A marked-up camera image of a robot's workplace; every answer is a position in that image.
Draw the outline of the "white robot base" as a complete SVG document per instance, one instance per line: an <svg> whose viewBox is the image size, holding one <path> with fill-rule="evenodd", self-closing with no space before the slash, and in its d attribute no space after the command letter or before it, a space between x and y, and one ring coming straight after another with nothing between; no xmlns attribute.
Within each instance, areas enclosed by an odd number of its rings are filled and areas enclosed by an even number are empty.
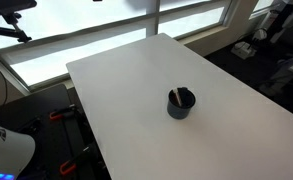
<svg viewBox="0 0 293 180"><path fill-rule="evenodd" d="M31 161L35 147L31 136L0 126L0 180L17 180Z"/></svg>

